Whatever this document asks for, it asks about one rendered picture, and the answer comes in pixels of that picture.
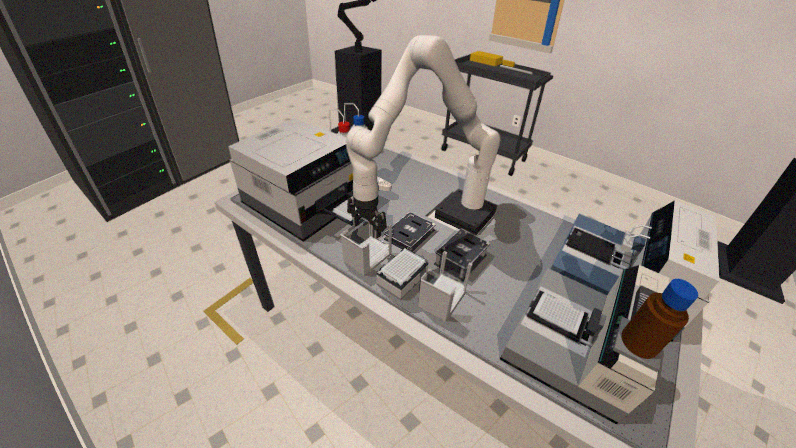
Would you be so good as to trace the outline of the beige benchtop lab instrument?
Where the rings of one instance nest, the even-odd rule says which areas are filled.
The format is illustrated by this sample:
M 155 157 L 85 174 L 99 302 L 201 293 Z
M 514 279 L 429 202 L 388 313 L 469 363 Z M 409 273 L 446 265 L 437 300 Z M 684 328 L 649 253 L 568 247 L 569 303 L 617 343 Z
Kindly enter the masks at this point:
M 662 354 L 634 355 L 622 331 L 668 284 L 637 265 L 623 269 L 605 295 L 547 268 L 500 360 L 617 424 L 655 392 Z M 544 292 L 585 311 L 577 335 L 533 313 Z

